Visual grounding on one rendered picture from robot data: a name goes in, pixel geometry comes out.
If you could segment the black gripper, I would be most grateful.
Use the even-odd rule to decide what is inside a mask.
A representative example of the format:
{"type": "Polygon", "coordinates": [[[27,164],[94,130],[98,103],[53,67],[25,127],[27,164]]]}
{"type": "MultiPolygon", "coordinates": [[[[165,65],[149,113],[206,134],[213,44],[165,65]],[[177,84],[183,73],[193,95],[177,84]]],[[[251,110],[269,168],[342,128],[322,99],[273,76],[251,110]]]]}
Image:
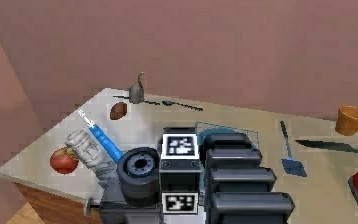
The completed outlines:
{"type": "Polygon", "coordinates": [[[103,224],[164,224],[159,186],[159,155],[150,147],[134,148],[119,160],[104,190],[103,224]]]}

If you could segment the grey dispenser with spout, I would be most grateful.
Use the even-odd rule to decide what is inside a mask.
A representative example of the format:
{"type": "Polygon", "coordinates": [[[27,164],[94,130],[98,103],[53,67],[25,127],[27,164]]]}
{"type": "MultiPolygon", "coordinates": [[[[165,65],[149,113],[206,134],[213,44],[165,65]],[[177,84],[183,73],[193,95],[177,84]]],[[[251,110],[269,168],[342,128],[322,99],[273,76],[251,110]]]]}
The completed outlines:
{"type": "Polygon", "coordinates": [[[139,104],[142,103],[145,98],[144,98],[144,87],[142,84],[142,80],[141,77],[144,75],[144,72],[141,72],[138,75],[137,78],[137,83],[132,85],[129,88],[129,101],[133,104],[139,104]]]}

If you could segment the blue stick with white tip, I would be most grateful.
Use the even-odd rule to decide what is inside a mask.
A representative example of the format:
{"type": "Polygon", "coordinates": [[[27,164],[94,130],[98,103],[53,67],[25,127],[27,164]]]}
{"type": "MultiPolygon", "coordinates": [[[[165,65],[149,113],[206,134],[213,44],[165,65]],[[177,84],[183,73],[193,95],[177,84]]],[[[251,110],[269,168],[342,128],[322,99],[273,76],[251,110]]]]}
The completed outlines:
{"type": "Polygon", "coordinates": [[[89,127],[90,132],[104,148],[110,158],[118,163],[123,156],[123,152],[116,146],[116,144],[104,133],[104,131],[91,119],[89,119],[83,110],[77,111],[78,115],[85,121],[89,127]]]}

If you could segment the red tomato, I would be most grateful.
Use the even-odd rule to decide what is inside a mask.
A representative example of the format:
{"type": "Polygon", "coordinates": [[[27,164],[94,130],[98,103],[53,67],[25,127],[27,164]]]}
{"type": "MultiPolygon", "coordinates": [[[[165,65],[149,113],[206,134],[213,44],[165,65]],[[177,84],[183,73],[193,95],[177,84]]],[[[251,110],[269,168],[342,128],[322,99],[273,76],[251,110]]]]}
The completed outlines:
{"type": "Polygon", "coordinates": [[[50,166],[59,174],[70,174],[78,166],[79,159],[68,147],[56,150],[50,157],[50,166]]]}

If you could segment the thin black utensil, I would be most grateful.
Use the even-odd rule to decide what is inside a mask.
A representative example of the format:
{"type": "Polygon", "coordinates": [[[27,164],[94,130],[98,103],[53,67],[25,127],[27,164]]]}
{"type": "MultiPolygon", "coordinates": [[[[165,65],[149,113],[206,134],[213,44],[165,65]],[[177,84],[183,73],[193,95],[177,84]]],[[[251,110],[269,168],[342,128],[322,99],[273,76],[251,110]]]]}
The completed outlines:
{"type": "Polygon", "coordinates": [[[130,97],[130,96],[113,96],[113,97],[120,98],[120,99],[127,99],[131,104],[145,103],[145,104],[150,104],[150,105],[161,105],[161,103],[159,103],[159,102],[148,101],[148,100],[145,100],[144,98],[139,98],[139,97],[130,97]]]}

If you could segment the black spoon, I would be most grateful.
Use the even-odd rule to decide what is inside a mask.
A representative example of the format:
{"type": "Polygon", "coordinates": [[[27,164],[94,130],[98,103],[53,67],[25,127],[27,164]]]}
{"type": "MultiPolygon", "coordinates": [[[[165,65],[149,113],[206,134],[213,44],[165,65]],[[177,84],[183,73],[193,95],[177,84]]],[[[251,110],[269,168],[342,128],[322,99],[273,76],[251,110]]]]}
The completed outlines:
{"type": "Polygon", "coordinates": [[[203,111],[203,108],[201,107],[196,107],[196,106],[192,106],[192,105],[187,105],[187,104],[182,104],[182,103],[178,103],[178,102],[174,102],[174,101],[169,101],[169,100],[164,100],[162,101],[163,105],[165,106],[173,106],[173,105],[179,105],[182,107],[186,107],[189,109],[193,109],[193,110],[197,110],[197,111],[203,111]]]}

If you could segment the wooden counter with pale top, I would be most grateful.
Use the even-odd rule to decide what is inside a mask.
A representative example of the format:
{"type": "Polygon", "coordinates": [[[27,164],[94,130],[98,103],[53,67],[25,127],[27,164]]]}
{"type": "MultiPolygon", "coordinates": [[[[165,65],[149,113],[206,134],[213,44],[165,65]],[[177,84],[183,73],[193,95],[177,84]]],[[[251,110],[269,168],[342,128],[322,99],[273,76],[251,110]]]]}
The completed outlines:
{"type": "MultiPolygon", "coordinates": [[[[347,142],[358,147],[358,133],[346,138],[334,130],[334,122],[267,111],[178,99],[176,102],[203,108],[197,111],[163,105],[164,97],[151,95],[148,101],[128,108],[119,121],[109,118],[111,107],[124,91],[106,88],[82,105],[87,116],[123,150],[153,145],[165,126],[192,126],[207,122],[252,130],[259,134],[265,166],[278,176],[275,188],[289,193],[296,208],[290,224],[358,224],[358,208],[347,181],[358,170],[358,154],[311,149],[297,140],[347,142]],[[280,122],[285,123],[292,156],[300,161],[306,177],[287,174],[281,159],[287,157],[280,122]]],[[[95,175],[79,166],[70,175],[56,173],[49,165],[51,154],[63,147],[68,134],[84,128],[84,121],[70,114],[19,154],[0,167],[0,177],[15,183],[45,224],[100,224],[97,215],[83,214],[83,201],[98,199],[103,191],[95,175]]]]}

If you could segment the clear blue bowl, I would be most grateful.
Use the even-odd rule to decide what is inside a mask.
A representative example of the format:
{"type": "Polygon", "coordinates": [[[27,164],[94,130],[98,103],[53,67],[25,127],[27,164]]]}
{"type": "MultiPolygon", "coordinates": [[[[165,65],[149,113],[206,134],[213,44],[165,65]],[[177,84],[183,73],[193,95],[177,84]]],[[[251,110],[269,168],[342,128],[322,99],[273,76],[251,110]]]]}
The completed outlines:
{"type": "Polygon", "coordinates": [[[204,142],[204,139],[207,135],[212,133],[243,133],[248,137],[254,149],[259,148],[259,134],[252,130],[223,126],[207,122],[196,122],[195,128],[197,131],[197,140],[199,145],[204,142]]]}

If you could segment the blue spatula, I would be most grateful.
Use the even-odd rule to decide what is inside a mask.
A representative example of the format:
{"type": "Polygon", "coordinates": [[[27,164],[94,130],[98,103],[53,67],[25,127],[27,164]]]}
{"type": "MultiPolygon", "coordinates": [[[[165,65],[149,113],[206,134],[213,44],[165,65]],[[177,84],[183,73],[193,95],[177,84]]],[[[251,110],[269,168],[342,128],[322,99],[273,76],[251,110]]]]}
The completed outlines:
{"type": "Polygon", "coordinates": [[[287,157],[281,159],[284,171],[289,175],[306,177],[307,173],[305,171],[303,164],[300,161],[295,160],[292,156],[288,132],[285,123],[283,121],[280,122],[280,127],[285,140],[285,147],[287,152],[287,157]]]}

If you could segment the dark knife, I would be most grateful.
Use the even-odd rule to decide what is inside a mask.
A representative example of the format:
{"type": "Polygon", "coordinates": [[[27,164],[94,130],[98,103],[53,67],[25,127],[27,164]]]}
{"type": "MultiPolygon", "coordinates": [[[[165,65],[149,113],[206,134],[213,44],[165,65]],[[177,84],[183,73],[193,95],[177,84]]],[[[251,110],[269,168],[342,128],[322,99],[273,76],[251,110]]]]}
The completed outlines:
{"type": "Polygon", "coordinates": [[[326,141],[316,141],[316,140],[297,140],[297,143],[309,148],[317,148],[317,149],[325,149],[325,150],[358,154],[357,148],[346,143],[326,142],[326,141]]]}

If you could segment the orange cup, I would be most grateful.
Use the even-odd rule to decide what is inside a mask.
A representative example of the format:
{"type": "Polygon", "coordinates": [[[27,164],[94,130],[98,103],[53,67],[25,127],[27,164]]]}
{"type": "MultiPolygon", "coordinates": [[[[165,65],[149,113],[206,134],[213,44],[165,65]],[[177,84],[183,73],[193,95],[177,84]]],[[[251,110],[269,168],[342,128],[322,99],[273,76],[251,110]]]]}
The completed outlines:
{"type": "Polygon", "coordinates": [[[343,136],[358,132],[358,107],[341,106],[338,109],[335,131],[343,136]]]}

